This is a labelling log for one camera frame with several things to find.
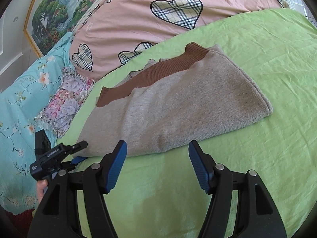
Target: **painting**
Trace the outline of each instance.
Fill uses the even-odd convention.
[[[46,55],[96,0],[32,0],[24,33],[36,54]]]

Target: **white wall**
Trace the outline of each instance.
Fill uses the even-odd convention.
[[[23,33],[30,3],[31,0],[12,0],[0,19],[0,91],[10,86],[37,59]]]

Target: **turquoise floral fabric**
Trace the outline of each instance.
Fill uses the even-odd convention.
[[[14,214],[34,208],[35,180],[30,164],[35,161],[34,118],[46,107],[61,85],[62,69],[73,66],[68,32],[44,57],[35,61],[9,88],[0,94],[0,204]],[[46,131],[52,146],[56,137]]]

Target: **pink blanket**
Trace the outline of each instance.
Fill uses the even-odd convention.
[[[100,80],[142,51],[185,31],[281,0],[103,0],[70,47],[77,72]]]

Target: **metal screw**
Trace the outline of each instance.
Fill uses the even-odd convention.
[[[224,165],[223,164],[216,164],[216,169],[224,170]]]
[[[251,176],[256,176],[256,175],[257,175],[257,172],[254,171],[254,170],[250,170],[250,171],[249,171],[249,174],[250,174]]]
[[[67,173],[67,171],[65,169],[62,169],[58,172],[59,176],[64,176]]]
[[[100,167],[99,163],[94,163],[94,164],[91,165],[91,168],[94,169],[94,170],[99,169],[99,167]]]

